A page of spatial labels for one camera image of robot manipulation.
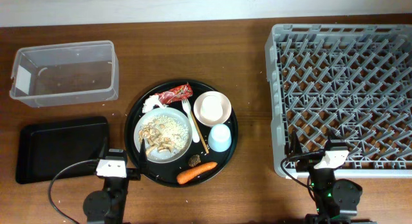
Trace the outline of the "black rectangular tray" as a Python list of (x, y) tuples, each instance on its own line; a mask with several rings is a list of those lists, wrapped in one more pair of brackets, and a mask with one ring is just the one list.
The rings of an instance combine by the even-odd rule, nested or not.
[(52, 180), (61, 170), (94, 160), (108, 138), (106, 117), (31, 124), (21, 129), (15, 180), (20, 184)]

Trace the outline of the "white plastic fork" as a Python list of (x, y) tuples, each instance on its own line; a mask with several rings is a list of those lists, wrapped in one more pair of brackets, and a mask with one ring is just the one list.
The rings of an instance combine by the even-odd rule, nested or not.
[(196, 129), (195, 124), (194, 124), (193, 117), (192, 117), (192, 115), (191, 115), (191, 105), (190, 105), (188, 99), (183, 99), (183, 100), (182, 100), (182, 107), (183, 107), (183, 110), (186, 112), (187, 117), (188, 117), (188, 120), (189, 120), (189, 123), (190, 123), (190, 125), (191, 125), (191, 129), (192, 129), (192, 141), (193, 141), (194, 143), (198, 143), (198, 142), (200, 141), (200, 136), (199, 136), (199, 134), (198, 134), (198, 132), (197, 132), (197, 129)]

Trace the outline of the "light blue cup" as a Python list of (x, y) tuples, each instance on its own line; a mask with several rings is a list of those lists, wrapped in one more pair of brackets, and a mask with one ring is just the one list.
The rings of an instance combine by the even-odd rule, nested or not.
[(216, 152), (224, 152), (229, 149), (232, 143), (231, 132), (225, 124), (217, 124), (212, 127), (209, 137), (208, 145)]

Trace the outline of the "rice and peanut shells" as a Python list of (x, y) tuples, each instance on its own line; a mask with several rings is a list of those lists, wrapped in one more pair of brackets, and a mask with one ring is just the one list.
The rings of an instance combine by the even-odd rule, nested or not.
[(140, 144), (147, 142), (146, 154), (171, 153), (184, 150), (189, 140), (189, 128), (173, 117), (155, 115), (143, 121), (137, 128), (136, 137)]

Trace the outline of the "white cup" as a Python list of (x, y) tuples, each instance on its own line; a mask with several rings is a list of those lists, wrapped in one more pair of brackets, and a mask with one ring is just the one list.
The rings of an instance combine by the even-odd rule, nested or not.
[(214, 95), (208, 95), (203, 99), (200, 108), (200, 115), (204, 119), (216, 121), (220, 119), (222, 114), (223, 108), (221, 105), (221, 100), (218, 97)]

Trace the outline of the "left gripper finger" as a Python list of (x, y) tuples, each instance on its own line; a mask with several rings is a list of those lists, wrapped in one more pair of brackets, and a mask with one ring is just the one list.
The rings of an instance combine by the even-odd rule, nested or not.
[(148, 170), (147, 154), (145, 151), (146, 151), (145, 140), (142, 140), (142, 142), (140, 143), (140, 152), (139, 152), (139, 157), (138, 157), (138, 168), (141, 173), (146, 173)]
[(103, 159), (106, 157), (108, 151), (108, 138), (104, 137), (103, 142), (102, 142), (102, 147), (100, 149), (100, 152), (98, 154), (99, 159)]

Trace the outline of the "wooden chopstick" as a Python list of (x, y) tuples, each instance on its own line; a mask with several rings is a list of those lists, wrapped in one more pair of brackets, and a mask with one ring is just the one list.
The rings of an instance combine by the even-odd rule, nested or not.
[(198, 126), (198, 124), (197, 124), (196, 117), (194, 116), (194, 113), (193, 113), (192, 111), (191, 111), (191, 115), (192, 115), (192, 119), (193, 119), (194, 125), (195, 125), (195, 127), (196, 127), (196, 130), (197, 130), (197, 132), (198, 132), (198, 135), (199, 135), (199, 137), (200, 137), (200, 141), (201, 141), (201, 143), (202, 143), (202, 145), (203, 145), (203, 147), (204, 147), (205, 154), (209, 154), (209, 149), (208, 149), (208, 147), (207, 147), (207, 144), (205, 143), (205, 140), (204, 140), (204, 138), (203, 138), (203, 136), (202, 136), (202, 133), (201, 133), (201, 131), (200, 131), (200, 128), (199, 128), (199, 126)]

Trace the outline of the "pink bowl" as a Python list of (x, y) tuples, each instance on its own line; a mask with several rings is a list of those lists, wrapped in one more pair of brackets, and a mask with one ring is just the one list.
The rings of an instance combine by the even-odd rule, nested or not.
[[(203, 99), (208, 96), (208, 95), (214, 95), (216, 97), (218, 97), (221, 100), (221, 105), (223, 108), (223, 114), (220, 117), (220, 119), (216, 120), (216, 121), (210, 121), (210, 120), (206, 120), (204, 119), (201, 115), (200, 115), (200, 108), (201, 108), (201, 103), (203, 101)], [(196, 100), (194, 103), (194, 115), (195, 117), (205, 126), (208, 127), (212, 127), (215, 126), (217, 124), (223, 124), (224, 122), (226, 122), (232, 112), (232, 106), (230, 103), (230, 100), (222, 93), (217, 92), (217, 91), (208, 91), (205, 93), (202, 93)]]

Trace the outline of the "red snack wrapper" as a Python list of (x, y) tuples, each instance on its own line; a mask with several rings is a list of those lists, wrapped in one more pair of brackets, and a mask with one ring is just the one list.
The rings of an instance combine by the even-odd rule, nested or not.
[(162, 104), (170, 104), (193, 96), (193, 90), (190, 84), (186, 83), (170, 90), (156, 93), (156, 95), (158, 95), (158, 99)]

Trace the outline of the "grey plate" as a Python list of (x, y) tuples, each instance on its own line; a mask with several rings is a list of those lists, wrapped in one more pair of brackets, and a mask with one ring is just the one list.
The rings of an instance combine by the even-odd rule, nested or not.
[(141, 117), (135, 126), (134, 143), (137, 151), (144, 144), (147, 160), (170, 163), (188, 150), (192, 143), (189, 120), (181, 111), (156, 108)]

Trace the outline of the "brown walnut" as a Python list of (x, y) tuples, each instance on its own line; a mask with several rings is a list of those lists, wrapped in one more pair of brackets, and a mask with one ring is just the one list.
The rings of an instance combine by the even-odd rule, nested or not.
[(199, 163), (201, 163), (200, 155), (196, 154), (189, 158), (189, 161), (188, 161), (189, 167), (196, 167)]

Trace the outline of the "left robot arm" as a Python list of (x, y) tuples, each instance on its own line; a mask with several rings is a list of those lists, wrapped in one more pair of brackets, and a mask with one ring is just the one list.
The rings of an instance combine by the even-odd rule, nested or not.
[(90, 193), (83, 203), (88, 223), (122, 223), (130, 181), (148, 173), (145, 141), (140, 142), (138, 165), (128, 168), (127, 153), (104, 146), (97, 158), (96, 175), (104, 179), (103, 188)]

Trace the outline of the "orange carrot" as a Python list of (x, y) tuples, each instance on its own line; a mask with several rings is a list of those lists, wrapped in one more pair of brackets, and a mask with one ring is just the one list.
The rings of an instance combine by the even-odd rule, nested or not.
[(216, 162), (208, 162), (204, 163), (201, 165), (197, 165), (196, 167), (193, 167), (192, 169), (188, 169), (184, 172), (181, 172), (177, 177), (177, 182), (182, 185), (187, 183), (188, 181), (192, 180), (193, 178), (199, 176), (202, 173), (205, 173), (209, 170), (212, 170), (217, 166)]

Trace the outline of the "crumpled white tissue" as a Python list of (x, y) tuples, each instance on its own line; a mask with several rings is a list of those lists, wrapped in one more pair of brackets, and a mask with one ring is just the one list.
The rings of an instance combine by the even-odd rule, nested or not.
[(160, 102), (160, 97), (158, 95), (151, 95), (149, 98), (145, 100), (144, 106), (142, 108), (142, 113), (148, 113), (152, 111), (156, 106), (162, 109), (167, 107), (167, 105), (163, 105)]

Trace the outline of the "round black tray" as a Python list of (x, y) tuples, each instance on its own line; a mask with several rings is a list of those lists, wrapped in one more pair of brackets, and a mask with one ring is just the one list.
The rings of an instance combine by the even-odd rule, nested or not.
[[(132, 103), (131, 109), (127, 115), (124, 129), (124, 139), (127, 153), (134, 165), (138, 165), (139, 153), (138, 147), (135, 145), (133, 134), (138, 121), (144, 115), (142, 113), (144, 101), (155, 93), (164, 92), (186, 83), (188, 83), (193, 90), (193, 96), (189, 98), (189, 102), (192, 106), (201, 94), (215, 90), (214, 87), (197, 80), (170, 80), (150, 88), (150, 90), (139, 96), (136, 101)], [(221, 170), (223, 170), (223, 168), (229, 163), (236, 149), (236, 144), (238, 141), (238, 121), (234, 111), (231, 111), (230, 117), (227, 121), (225, 121), (225, 125), (229, 127), (232, 137), (232, 143), (226, 151), (219, 153), (211, 149), (208, 154), (205, 154), (202, 143), (192, 143), (186, 153), (173, 162), (154, 163), (148, 161), (148, 173), (146, 174), (146, 177), (156, 183), (159, 183), (160, 185), (168, 187), (190, 187), (210, 180)], [(189, 158), (195, 154), (200, 155), (201, 163), (216, 162), (217, 166), (205, 173), (200, 174), (189, 182), (180, 185), (177, 182), (176, 177), (179, 173), (190, 169), (188, 161)]]

